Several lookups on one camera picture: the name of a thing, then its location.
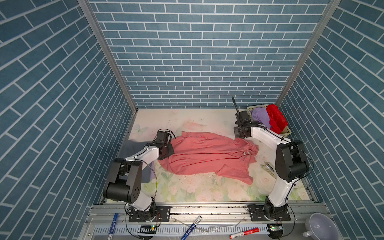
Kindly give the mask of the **light green perforated plastic basket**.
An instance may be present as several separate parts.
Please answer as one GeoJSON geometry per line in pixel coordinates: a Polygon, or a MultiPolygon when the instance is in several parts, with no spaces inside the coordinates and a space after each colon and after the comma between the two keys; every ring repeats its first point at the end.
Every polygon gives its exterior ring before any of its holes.
{"type": "MultiPolygon", "coordinates": [[[[253,118],[252,118],[252,110],[253,110],[254,108],[260,108],[260,107],[267,108],[267,106],[268,106],[268,104],[267,104],[267,105],[257,105],[257,106],[250,106],[250,107],[247,107],[247,113],[248,113],[248,115],[250,116],[251,120],[253,120],[253,118]]],[[[287,127],[285,127],[284,131],[283,131],[281,134],[279,134],[279,135],[281,135],[281,136],[287,138],[290,134],[291,134],[291,130],[290,130],[289,127],[287,126],[287,127]]]]}

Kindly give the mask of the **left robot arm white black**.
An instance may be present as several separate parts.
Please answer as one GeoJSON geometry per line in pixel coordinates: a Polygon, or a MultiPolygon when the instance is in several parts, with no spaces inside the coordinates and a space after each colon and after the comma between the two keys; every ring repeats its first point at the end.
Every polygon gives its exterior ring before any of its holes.
{"type": "Polygon", "coordinates": [[[154,213],[156,202],[141,191],[143,169],[150,168],[152,162],[162,161],[174,154],[171,144],[176,136],[168,129],[159,129],[154,140],[150,143],[136,143],[142,147],[135,150],[129,157],[116,158],[112,161],[103,197],[113,201],[125,202],[134,210],[144,213],[154,213]]]}

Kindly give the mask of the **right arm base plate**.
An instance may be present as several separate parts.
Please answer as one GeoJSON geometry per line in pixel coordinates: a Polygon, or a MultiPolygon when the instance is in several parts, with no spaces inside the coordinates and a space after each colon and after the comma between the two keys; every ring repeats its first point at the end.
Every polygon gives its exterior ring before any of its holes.
{"type": "Polygon", "coordinates": [[[286,205],[282,207],[274,207],[273,205],[247,205],[247,211],[250,214],[252,222],[289,222],[291,216],[286,205]]]}

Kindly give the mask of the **pink t shirt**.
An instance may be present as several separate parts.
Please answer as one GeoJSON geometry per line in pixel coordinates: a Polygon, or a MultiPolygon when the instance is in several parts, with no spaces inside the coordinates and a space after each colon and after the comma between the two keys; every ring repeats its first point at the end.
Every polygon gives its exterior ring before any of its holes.
{"type": "Polygon", "coordinates": [[[160,165],[176,175],[215,173],[247,185],[254,181],[249,166],[256,162],[259,147],[241,138],[231,139],[206,132],[182,132],[171,144],[174,154],[160,165]]]}

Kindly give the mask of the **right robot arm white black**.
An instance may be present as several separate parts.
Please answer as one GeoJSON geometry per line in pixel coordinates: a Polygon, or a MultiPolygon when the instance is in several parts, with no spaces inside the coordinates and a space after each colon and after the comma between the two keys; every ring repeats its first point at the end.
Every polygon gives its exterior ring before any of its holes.
{"type": "Polygon", "coordinates": [[[275,151],[277,179],[271,193],[266,197],[263,211],[267,218],[276,219],[288,212],[291,190],[310,172],[304,144],[300,140],[289,140],[277,135],[261,123],[253,122],[246,111],[239,111],[234,97],[232,101],[237,111],[235,136],[257,139],[275,151]]]}

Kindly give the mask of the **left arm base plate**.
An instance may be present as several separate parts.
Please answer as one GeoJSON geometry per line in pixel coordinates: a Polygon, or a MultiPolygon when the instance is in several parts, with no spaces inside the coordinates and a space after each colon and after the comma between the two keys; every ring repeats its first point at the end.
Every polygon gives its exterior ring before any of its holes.
{"type": "Polygon", "coordinates": [[[149,211],[138,211],[132,208],[127,210],[130,223],[144,222],[169,222],[171,215],[170,206],[151,207],[149,211]]]}

